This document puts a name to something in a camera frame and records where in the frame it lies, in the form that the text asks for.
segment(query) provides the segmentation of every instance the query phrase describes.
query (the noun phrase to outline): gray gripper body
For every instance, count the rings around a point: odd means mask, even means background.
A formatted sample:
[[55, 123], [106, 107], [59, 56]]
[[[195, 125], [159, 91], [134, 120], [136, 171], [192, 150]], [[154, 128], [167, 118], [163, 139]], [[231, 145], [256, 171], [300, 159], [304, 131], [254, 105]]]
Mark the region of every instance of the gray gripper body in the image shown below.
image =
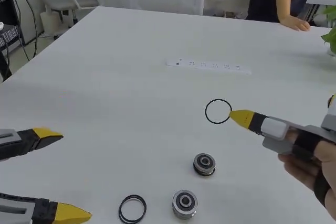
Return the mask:
[[35, 202], [0, 198], [0, 222], [1, 224], [30, 224], [34, 208]]
[[[316, 135], [321, 136], [321, 138], [324, 138], [326, 140], [328, 140], [331, 143], [336, 144], [336, 133], [334, 131], [327, 131], [323, 128], [320, 127], [316, 127], [313, 125], [308, 125], [308, 126], [302, 126], [299, 124], [294, 124], [292, 122], [288, 122], [285, 121], [283, 119], [279, 119], [279, 118], [272, 118], [271, 119], [280, 121], [280, 122], [284, 122], [286, 123], [289, 127], [288, 130], [299, 130], [299, 131], [306, 131], [306, 132], [310, 132]], [[285, 138], [276, 138], [273, 137], [271, 135], [267, 135], [264, 134], [264, 141], [263, 141], [263, 146], [265, 148], [268, 148], [272, 151], [275, 151], [279, 154], [290, 154], [292, 152], [293, 149], [293, 144], [285, 139]]]

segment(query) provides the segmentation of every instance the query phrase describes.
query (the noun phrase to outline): black cable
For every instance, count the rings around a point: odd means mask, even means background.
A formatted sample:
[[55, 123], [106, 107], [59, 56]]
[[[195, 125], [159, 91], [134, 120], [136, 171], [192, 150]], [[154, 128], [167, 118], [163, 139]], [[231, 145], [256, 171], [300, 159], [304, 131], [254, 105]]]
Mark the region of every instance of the black cable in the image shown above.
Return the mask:
[[[127, 219], [124, 214], [122, 213], [122, 206], [127, 202], [127, 201], [130, 201], [130, 200], [137, 200], [139, 201], [140, 203], [142, 203], [143, 205], [143, 214], [140, 218], [136, 219], [136, 220], [129, 220]], [[118, 214], [119, 214], [119, 219], [121, 220], [122, 223], [124, 224], [137, 224], [139, 223], [143, 217], [145, 216], [146, 214], [146, 211], [147, 211], [147, 204], [146, 204], [146, 201], [139, 195], [130, 195], [130, 196], [127, 196], [120, 204], [119, 206], [119, 210], [118, 210]]]
[[37, 36], [37, 25], [36, 25], [36, 17], [35, 17], [35, 13], [34, 13], [34, 10], [29, 2], [29, 0], [26, 0], [28, 6], [29, 6], [29, 9], [31, 10], [32, 12], [32, 15], [33, 15], [33, 20], [34, 20], [34, 26], [35, 26], [35, 50], [34, 50], [34, 54], [33, 54], [33, 58], [36, 56], [37, 54], [37, 39], [38, 39], [38, 36]]
[[21, 47], [22, 47], [22, 50], [23, 50], [23, 52], [24, 52], [24, 54], [25, 54], [25, 56], [26, 56], [26, 58], [27, 58], [27, 60], [28, 60], [28, 62], [29, 62], [30, 59], [29, 59], [29, 57], [28, 57], [27, 51], [26, 51], [26, 49], [25, 49], [25, 47], [24, 47], [24, 45], [22, 44], [22, 41], [21, 41], [21, 39], [20, 39], [20, 37], [21, 37], [21, 20], [22, 20], [21, 9], [20, 9], [20, 7], [19, 7], [19, 5], [18, 5], [18, 3], [17, 3], [17, 0], [14, 0], [14, 2], [15, 2], [15, 4], [16, 4], [17, 10], [18, 10], [18, 12], [19, 12], [19, 24], [18, 24], [18, 35], [19, 35], [19, 37], [18, 37], [18, 39], [19, 39], [20, 45], [21, 45]]
[[227, 120], [230, 119], [230, 116], [228, 116], [227, 119], [225, 119], [224, 121], [221, 121], [221, 122], [214, 122], [214, 121], [211, 121], [211, 120], [209, 119], [209, 117], [208, 117], [208, 113], [207, 113], [207, 111], [208, 111], [208, 107], [209, 107], [209, 105], [210, 105], [211, 103], [216, 102], [216, 101], [222, 101], [222, 102], [225, 102], [227, 105], [229, 105], [229, 107], [230, 107], [230, 111], [232, 111], [232, 106], [231, 106], [231, 104], [230, 104], [228, 101], [226, 101], [226, 100], [224, 100], [224, 99], [214, 99], [214, 100], [210, 101], [210, 102], [206, 105], [206, 107], [205, 107], [205, 117], [207, 118], [207, 120], [208, 120], [209, 122], [214, 123], [214, 124], [225, 123]]
[[9, 61], [9, 50], [8, 50], [8, 42], [5, 38], [5, 35], [4, 34], [1, 34], [1, 37], [2, 37], [2, 40], [4, 41], [5, 45], [6, 45], [6, 54], [7, 54], [7, 70], [6, 70], [6, 73], [5, 73], [5, 78], [7, 78], [8, 76], [8, 73], [9, 73], [9, 65], [11, 64], [10, 61]]

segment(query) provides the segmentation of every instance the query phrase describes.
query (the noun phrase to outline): floor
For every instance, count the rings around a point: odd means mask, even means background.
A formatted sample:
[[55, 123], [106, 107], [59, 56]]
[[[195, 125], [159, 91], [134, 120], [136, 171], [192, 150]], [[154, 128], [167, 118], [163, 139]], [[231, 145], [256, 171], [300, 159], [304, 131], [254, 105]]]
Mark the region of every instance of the floor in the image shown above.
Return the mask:
[[[49, 38], [38, 38], [37, 40], [37, 53], [39, 54], [43, 51], [46, 47], [48, 47], [51, 43], [53, 43], [53, 39]], [[35, 42], [30, 43], [25, 47], [29, 59], [33, 57], [34, 49], [35, 49]], [[26, 63], [28, 63], [28, 59], [26, 58], [22, 47], [16, 48], [9, 54], [10, 65], [9, 68], [12, 73], [15, 73], [21, 67], [23, 67]]]

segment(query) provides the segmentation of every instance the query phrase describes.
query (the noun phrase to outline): finger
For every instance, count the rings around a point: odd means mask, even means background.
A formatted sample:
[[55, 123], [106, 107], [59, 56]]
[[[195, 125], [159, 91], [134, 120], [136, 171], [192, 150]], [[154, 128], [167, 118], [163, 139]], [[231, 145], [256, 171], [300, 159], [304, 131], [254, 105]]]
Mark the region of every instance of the finger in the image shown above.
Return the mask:
[[284, 164], [285, 170], [310, 190], [314, 188], [315, 177], [293, 165], [291, 162]]
[[295, 158], [292, 155], [279, 155], [279, 159], [284, 163], [291, 163], [292, 165], [295, 165], [297, 168], [305, 171], [306, 173], [312, 176], [317, 176], [317, 173], [319, 172], [320, 169], [320, 167], [311, 163], [308, 164], [304, 161]]
[[310, 30], [310, 25], [307, 21], [303, 22], [303, 25], [305, 26], [305, 28], [309, 31]]
[[323, 163], [336, 162], [336, 146], [326, 141], [320, 141], [315, 148], [314, 156]]
[[299, 28], [300, 28], [301, 31], [308, 31], [309, 30], [304, 24], [300, 24]]
[[335, 211], [335, 206], [336, 206], [336, 197], [333, 192], [333, 190], [329, 190], [327, 192], [327, 195], [325, 196], [325, 201], [324, 204], [326, 205], [326, 210], [328, 213], [331, 215], [331, 217], [336, 220], [336, 211]]
[[[299, 132], [297, 130], [289, 130], [286, 134], [286, 139], [291, 143], [295, 143]], [[315, 148], [314, 156], [321, 162], [336, 162], [336, 146], [326, 141], [320, 141]]]

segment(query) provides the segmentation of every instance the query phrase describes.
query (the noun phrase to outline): black strap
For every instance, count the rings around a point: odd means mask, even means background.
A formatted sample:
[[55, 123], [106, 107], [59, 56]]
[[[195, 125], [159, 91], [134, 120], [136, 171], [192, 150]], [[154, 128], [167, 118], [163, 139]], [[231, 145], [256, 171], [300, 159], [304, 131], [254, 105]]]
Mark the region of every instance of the black strap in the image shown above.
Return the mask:
[[301, 131], [298, 135], [292, 153], [303, 161], [310, 161], [322, 137], [311, 132]]
[[316, 198], [321, 202], [321, 204], [324, 207], [325, 207], [324, 201], [326, 199], [326, 195], [329, 189], [330, 189], [330, 185], [328, 181], [325, 179], [322, 169], [320, 169], [319, 173], [316, 176], [316, 180], [314, 183], [314, 193], [315, 193]]

